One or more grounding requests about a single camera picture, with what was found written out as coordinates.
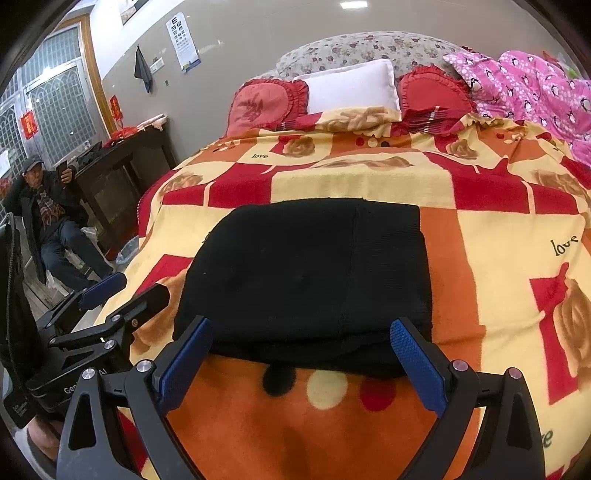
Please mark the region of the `person left hand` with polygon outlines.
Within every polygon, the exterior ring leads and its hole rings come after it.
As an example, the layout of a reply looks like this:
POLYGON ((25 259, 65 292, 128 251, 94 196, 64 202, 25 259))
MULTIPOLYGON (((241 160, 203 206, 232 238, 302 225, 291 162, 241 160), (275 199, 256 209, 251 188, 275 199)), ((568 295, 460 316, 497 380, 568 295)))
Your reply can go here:
POLYGON ((62 429, 62 422, 45 422, 39 416, 35 416, 27 425, 32 443, 53 462, 56 461, 58 456, 62 429))

